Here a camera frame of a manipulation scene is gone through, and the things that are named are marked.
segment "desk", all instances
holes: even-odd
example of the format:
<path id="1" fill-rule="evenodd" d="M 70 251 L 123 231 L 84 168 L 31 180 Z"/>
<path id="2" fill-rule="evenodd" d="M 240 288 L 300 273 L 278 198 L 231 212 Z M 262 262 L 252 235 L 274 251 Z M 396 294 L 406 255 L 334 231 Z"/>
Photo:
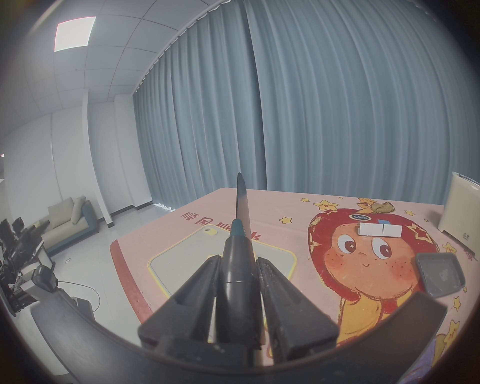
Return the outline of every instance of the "desk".
<path id="1" fill-rule="evenodd" d="M 203 226 L 228 230 L 235 218 L 235 199 L 235 189 L 219 189 L 112 243 L 110 250 L 120 282 L 141 322 L 168 296 L 149 270 L 149 262 Z M 422 289 L 411 260 L 416 253 L 457 255 L 466 286 L 439 299 L 448 307 L 448 314 L 418 369 L 404 382 L 423 376 L 438 361 L 474 307 L 480 293 L 476 280 L 480 265 L 461 244 L 436 228 L 443 211 L 441 205 L 255 190 L 248 191 L 248 200 L 252 239 L 295 255 L 291 281 L 338 322 L 340 343 L 376 326 L 413 291 Z M 354 233 L 353 227 L 360 220 L 379 219 L 403 226 L 401 238 L 384 239 L 392 252 L 388 259 L 375 255 L 371 237 L 360 239 Z M 355 239 L 356 258 L 347 260 L 349 255 L 340 252 L 339 239 L 344 234 Z M 184 265 L 188 260 L 185 255 Z M 182 276 L 178 269 L 171 273 L 189 277 Z M 264 363 L 273 363 L 268 346 Z"/>

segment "white wall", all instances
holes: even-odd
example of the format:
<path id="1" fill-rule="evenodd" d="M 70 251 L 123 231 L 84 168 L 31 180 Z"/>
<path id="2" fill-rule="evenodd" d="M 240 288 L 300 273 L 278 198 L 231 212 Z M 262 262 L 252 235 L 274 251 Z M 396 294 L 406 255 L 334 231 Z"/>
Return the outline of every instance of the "white wall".
<path id="1" fill-rule="evenodd" d="M 82 107 L 42 116 L 5 140 L 4 170 L 12 217 L 30 225 L 48 207 L 84 195 L 97 218 L 103 217 L 86 173 Z"/>
<path id="2" fill-rule="evenodd" d="M 4 179 L 3 171 L 0 172 L 0 179 Z M 8 204 L 7 199 L 7 188 L 6 188 L 7 181 L 0 182 L 0 221 L 5 219 L 11 224 L 13 222 L 12 213 L 10 211 L 10 206 Z"/>
<path id="3" fill-rule="evenodd" d="M 151 201 L 132 97 L 118 95 L 114 103 L 90 104 L 88 131 L 108 212 Z M 3 148 L 5 181 L 0 188 L 6 190 L 10 217 L 21 217 L 30 225 L 48 215 L 50 205 L 81 195 L 92 202 L 97 218 L 104 216 L 88 173 L 82 107 L 54 112 L 24 125 L 6 138 Z"/>
<path id="4" fill-rule="evenodd" d="M 133 97 L 115 96 L 115 125 L 120 161 L 132 204 L 136 207 L 152 201 L 138 145 Z"/>
<path id="5" fill-rule="evenodd" d="M 88 106 L 88 133 L 98 185 L 108 211 L 132 205 L 117 145 L 113 103 Z"/>
<path id="6" fill-rule="evenodd" d="M 12 216 L 30 225 L 60 202 L 53 164 L 51 114 L 12 132 L 4 146 L 7 198 Z"/>
<path id="7" fill-rule="evenodd" d="M 87 173 L 83 139 L 82 106 L 53 113 L 53 160 L 62 199 L 83 195 L 92 202 L 97 217 L 102 217 Z"/>

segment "cartoon eye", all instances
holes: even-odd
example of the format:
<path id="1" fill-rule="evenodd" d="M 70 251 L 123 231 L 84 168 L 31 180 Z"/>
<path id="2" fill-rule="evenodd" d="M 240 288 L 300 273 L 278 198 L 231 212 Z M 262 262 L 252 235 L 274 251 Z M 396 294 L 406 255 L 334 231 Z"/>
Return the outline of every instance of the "cartoon eye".
<path id="1" fill-rule="evenodd" d="M 356 250 L 357 244 L 349 235 L 340 235 L 338 238 L 338 247 L 342 252 L 352 253 Z"/>
<path id="2" fill-rule="evenodd" d="M 379 258 L 379 259 L 388 259 L 390 256 L 392 256 L 392 249 L 390 246 L 385 242 L 385 240 L 376 237 L 372 240 L 372 248 L 373 248 L 373 253 Z"/>

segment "sofa cushion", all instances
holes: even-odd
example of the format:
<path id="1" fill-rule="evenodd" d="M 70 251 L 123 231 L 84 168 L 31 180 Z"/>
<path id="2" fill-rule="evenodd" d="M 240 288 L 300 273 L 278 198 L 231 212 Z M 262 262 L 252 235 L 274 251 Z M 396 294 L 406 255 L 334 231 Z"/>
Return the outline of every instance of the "sofa cushion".
<path id="1" fill-rule="evenodd" d="M 77 224 L 78 220 L 82 217 L 82 205 L 84 205 L 85 200 L 85 196 L 80 196 L 75 199 L 72 210 L 72 223 Z"/>
<path id="2" fill-rule="evenodd" d="M 48 207 L 48 215 L 50 216 L 50 224 L 53 228 L 70 221 L 73 211 L 73 199 L 69 197 L 61 203 Z"/>
<path id="3" fill-rule="evenodd" d="M 44 241 L 43 245 L 46 249 L 53 247 L 65 239 L 68 239 L 70 236 L 76 235 L 78 232 L 83 231 L 88 228 L 88 223 L 85 217 L 82 217 L 78 220 L 77 224 L 72 223 L 72 221 L 67 221 L 51 229 L 48 232 L 45 232 L 42 235 Z"/>

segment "yellow border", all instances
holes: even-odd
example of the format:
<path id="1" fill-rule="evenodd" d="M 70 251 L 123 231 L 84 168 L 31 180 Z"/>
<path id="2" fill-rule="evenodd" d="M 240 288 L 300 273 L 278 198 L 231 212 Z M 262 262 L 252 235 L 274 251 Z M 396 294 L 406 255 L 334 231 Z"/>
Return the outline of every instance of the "yellow border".
<path id="1" fill-rule="evenodd" d="M 164 293 L 164 295 L 167 297 L 167 299 L 170 297 L 169 293 L 167 292 L 167 289 L 163 286 L 162 282 L 158 279 L 156 273 L 154 272 L 154 270 L 152 269 L 151 267 L 151 262 L 153 261 L 153 259 L 157 258 L 158 256 L 160 256 L 161 254 L 171 250 L 173 247 L 176 247 L 177 245 L 179 245 L 182 241 L 185 241 L 187 240 L 190 236 L 193 236 L 195 233 L 197 233 L 198 231 L 201 231 L 202 229 L 204 229 L 205 227 L 207 226 L 210 226 L 210 227 L 215 227 L 215 228 L 218 228 L 218 229 L 221 229 L 222 231 L 225 231 L 225 232 L 230 232 L 226 229 L 223 229 L 221 227 L 217 227 L 216 225 L 211 225 L 211 224 L 207 224 L 205 226 L 202 226 L 200 228 L 198 228 L 195 232 L 191 233 L 190 235 L 188 235 L 187 237 L 185 237 L 184 239 L 180 240 L 179 242 L 175 243 L 174 245 L 172 245 L 171 247 L 165 249 L 164 251 L 160 252 L 158 255 L 152 257 L 150 260 L 148 260 L 148 263 L 147 263 L 147 268 L 148 270 L 150 271 L 150 274 L 153 276 L 154 280 L 156 281 L 156 283 L 158 284 L 158 286 L 160 287 L 160 289 L 162 290 L 162 292 Z M 259 244 L 262 244 L 262 245 L 266 245 L 267 247 L 271 247 L 271 248 L 275 248 L 275 249 L 278 249 L 280 251 L 285 251 L 285 252 L 288 252 L 290 253 L 292 256 L 293 256 L 293 265 L 288 273 L 288 276 L 287 276 L 287 279 L 290 280 L 291 277 L 292 277 L 292 274 L 293 274 L 293 271 L 295 270 L 295 267 L 297 266 L 297 257 L 295 256 L 295 254 L 292 252 L 292 251 L 288 251 L 286 249 L 283 249 L 283 248 L 279 248 L 279 247 L 276 247 L 275 245 L 270 245 L 270 244 L 266 244 L 266 243 L 262 243 L 261 241 L 258 241 L 258 240 L 252 240 L 252 242 L 256 242 L 256 243 L 259 243 Z"/>

